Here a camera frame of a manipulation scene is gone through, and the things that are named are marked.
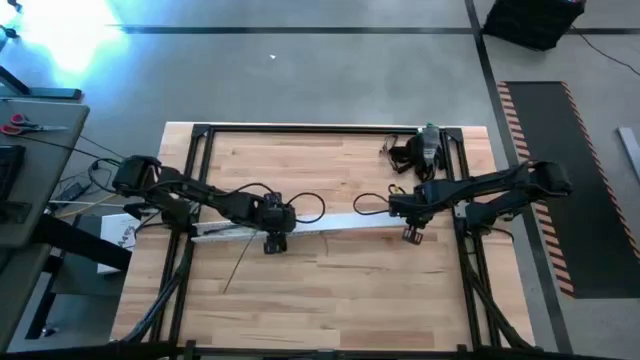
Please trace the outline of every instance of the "table leg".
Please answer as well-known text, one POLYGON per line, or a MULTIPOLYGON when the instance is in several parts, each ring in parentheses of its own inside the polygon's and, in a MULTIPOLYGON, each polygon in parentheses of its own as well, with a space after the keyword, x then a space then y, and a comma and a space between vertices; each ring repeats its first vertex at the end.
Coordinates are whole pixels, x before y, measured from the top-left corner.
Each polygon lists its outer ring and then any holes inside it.
POLYGON ((34 234, 34 241, 47 243, 61 250, 84 256, 90 260, 127 270, 131 252, 102 240, 66 222, 49 215, 42 215, 34 234))

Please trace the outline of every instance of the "bright light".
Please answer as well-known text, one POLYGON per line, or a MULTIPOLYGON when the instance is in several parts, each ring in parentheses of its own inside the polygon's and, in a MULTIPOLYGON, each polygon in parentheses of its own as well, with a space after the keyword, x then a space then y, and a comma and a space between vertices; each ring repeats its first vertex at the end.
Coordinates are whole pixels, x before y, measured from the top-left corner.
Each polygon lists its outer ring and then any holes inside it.
POLYGON ((15 27, 22 41, 44 46, 61 71, 80 75, 91 65, 98 48, 122 50, 126 46, 122 32, 107 26, 118 21, 105 0, 19 3, 23 9, 15 27))

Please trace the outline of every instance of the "white paper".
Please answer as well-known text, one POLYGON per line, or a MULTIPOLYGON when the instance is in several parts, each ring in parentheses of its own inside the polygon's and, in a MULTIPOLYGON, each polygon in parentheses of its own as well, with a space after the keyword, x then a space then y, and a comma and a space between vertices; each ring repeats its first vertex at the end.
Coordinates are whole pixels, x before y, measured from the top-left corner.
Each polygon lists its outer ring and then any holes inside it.
MULTIPOLYGON (((136 245, 135 231, 140 220, 129 214, 107 215, 102 217, 100 237, 129 251, 136 245)), ((98 274, 110 274, 120 270, 98 264, 98 274)))

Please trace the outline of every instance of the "gray desk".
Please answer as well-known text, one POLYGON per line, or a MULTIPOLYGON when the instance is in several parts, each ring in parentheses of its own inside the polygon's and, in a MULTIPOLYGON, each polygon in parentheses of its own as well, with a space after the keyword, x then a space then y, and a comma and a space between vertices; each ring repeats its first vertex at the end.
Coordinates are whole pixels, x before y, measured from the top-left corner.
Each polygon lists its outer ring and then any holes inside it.
MULTIPOLYGON (((0 122, 8 121, 17 112, 26 114, 37 123, 69 127, 68 131, 29 136, 74 147, 89 108, 76 104, 0 101, 0 122)), ((27 149, 9 200, 32 204, 24 224, 0 225, 0 266, 4 263, 4 269, 0 272, 0 351, 3 351, 11 341, 13 331, 49 257, 51 245, 28 243, 71 151, 4 135, 0 135, 0 144, 18 144, 27 149)))

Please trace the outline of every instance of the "gray concrete floor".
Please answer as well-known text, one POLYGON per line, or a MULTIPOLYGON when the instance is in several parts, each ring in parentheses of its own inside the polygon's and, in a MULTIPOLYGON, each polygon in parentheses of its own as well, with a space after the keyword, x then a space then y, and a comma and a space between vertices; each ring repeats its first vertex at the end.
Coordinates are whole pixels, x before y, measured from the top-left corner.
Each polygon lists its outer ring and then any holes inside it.
MULTIPOLYGON (((492 1, 475 1, 482 23, 492 1)), ((471 35, 126 35, 105 26, 468 27, 463 0, 24 3, 17 22, 23 39, 8 42, 0 62, 33 86, 81 88, 91 108, 83 134, 119 153, 155 155, 167 121, 433 122, 487 126, 496 163, 506 166, 471 35)), ((576 26, 640 27, 639 15, 633 0, 591 1, 576 26)), ((640 36, 589 39, 640 69, 640 36)), ((640 184, 613 132, 628 126, 640 135, 640 78, 576 35, 546 53, 485 41, 497 80, 569 84, 632 230, 640 234, 640 184)), ((78 146, 108 155, 86 142, 78 146)), ((73 155, 66 172, 85 169, 89 160, 73 155)), ((516 252, 536 342, 555 350, 521 224, 514 233, 521 239, 516 252)), ((640 300, 560 298, 577 353, 638 358, 640 300)), ((56 305, 50 320, 61 332, 28 342, 22 325, 11 350, 108 339, 117 299, 60 301, 64 307, 56 305), (100 325, 88 325, 87 314, 100 314, 100 325)))

